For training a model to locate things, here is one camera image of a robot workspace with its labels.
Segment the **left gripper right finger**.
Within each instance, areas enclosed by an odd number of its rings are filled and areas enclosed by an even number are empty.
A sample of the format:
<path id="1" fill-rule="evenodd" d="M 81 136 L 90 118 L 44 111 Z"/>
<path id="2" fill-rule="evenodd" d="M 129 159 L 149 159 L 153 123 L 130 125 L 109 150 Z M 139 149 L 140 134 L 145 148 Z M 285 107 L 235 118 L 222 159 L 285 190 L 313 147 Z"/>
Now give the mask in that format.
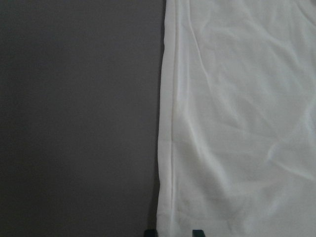
<path id="1" fill-rule="evenodd" d="M 192 237 L 204 237 L 203 230 L 192 230 Z"/>

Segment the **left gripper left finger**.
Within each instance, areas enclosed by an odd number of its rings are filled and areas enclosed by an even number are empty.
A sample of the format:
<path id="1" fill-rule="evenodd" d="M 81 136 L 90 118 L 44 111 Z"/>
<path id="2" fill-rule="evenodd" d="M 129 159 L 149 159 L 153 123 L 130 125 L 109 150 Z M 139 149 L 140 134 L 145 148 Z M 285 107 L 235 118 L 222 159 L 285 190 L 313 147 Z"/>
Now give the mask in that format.
<path id="1" fill-rule="evenodd" d="M 144 237 L 158 237 L 156 229 L 147 229 L 144 231 Z"/>

